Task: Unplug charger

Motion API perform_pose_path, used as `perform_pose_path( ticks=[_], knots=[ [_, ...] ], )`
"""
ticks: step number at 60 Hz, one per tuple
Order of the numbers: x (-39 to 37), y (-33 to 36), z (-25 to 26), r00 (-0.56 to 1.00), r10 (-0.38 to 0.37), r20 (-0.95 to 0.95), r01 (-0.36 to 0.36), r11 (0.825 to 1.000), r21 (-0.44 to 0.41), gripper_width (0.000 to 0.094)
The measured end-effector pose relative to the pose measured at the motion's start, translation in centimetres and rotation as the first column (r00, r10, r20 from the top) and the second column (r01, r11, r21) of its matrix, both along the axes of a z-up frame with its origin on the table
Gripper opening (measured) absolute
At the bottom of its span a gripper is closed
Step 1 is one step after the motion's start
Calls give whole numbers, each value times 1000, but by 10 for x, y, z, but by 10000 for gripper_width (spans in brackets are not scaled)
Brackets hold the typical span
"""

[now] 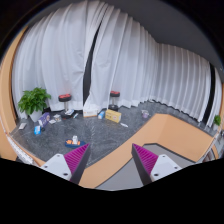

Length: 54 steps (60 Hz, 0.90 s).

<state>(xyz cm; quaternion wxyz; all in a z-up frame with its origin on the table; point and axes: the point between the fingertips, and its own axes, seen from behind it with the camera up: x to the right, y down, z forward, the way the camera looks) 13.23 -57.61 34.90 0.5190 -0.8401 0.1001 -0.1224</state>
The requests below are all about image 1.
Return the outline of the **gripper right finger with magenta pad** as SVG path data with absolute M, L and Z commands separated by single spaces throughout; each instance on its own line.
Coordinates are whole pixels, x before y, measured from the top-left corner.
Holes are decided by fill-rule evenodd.
M 156 155 L 137 144 L 132 144 L 131 153 L 143 185 L 181 170 L 181 167 L 167 155 Z

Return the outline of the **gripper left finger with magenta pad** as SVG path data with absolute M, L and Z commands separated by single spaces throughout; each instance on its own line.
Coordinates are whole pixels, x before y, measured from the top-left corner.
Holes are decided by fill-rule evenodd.
M 79 184 L 89 156 L 90 145 L 84 144 L 65 155 L 55 154 L 41 166 L 41 169 L 74 184 Z

